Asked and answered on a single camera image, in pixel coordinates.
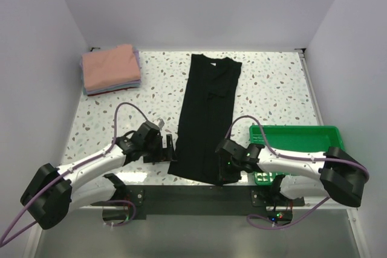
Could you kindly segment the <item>black t shirt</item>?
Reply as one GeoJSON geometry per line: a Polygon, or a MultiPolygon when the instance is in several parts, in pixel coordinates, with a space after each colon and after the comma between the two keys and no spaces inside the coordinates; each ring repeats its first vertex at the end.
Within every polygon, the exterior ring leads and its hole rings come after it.
{"type": "Polygon", "coordinates": [[[222,185],[215,150],[232,124],[241,67],[228,57],[191,55],[170,175],[222,185]]]}

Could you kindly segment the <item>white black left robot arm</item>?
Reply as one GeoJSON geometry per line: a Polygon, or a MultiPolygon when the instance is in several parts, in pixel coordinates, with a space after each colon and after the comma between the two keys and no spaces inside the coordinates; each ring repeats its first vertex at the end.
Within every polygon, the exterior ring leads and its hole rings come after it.
{"type": "Polygon", "coordinates": [[[21,204],[42,229],[51,229],[68,213],[95,202],[119,205],[125,184],[113,170],[143,159],[149,163],[173,161],[172,136],[163,147],[162,119],[146,121],[136,131],[115,139],[114,144],[73,163],[41,166],[21,196],[21,204]]]}

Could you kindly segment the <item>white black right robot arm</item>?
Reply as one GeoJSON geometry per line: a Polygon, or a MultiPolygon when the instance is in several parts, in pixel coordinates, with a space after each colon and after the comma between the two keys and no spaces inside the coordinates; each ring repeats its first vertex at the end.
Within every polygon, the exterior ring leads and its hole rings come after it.
{"type": "Polygon", "coordinates": [[[220,159],[220,179],[247,173],[281,172],[269,191],[272,203],[284,205],[289,199],[309,196],[331,198],[347,207],[360,207],[363,189],[369,180],[367,169],[339,147],[326,152],[295,152],[269,145],[242,147],[224,139],[216,148],[220,159]]]}

